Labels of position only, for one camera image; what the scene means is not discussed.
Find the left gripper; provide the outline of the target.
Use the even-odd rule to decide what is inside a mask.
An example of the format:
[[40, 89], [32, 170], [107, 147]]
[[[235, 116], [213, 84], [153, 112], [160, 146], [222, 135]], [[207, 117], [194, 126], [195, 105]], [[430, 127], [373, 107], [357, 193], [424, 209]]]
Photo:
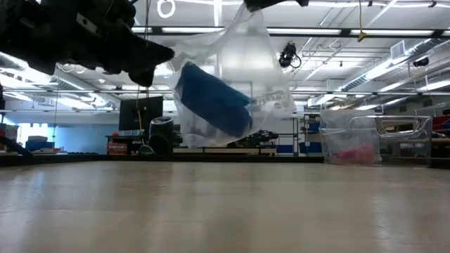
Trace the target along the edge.
[[[58, 63], [96, 67], [98, 51], [117, 25], [134, 26], [136, 8], [128, 0], [1, 2], [1, 52], [38, 71]], [[155, 67], [174, 57], [171, 48], [128, 33], [118, 41], [117, 61], [130, 80], [153, 84]]]

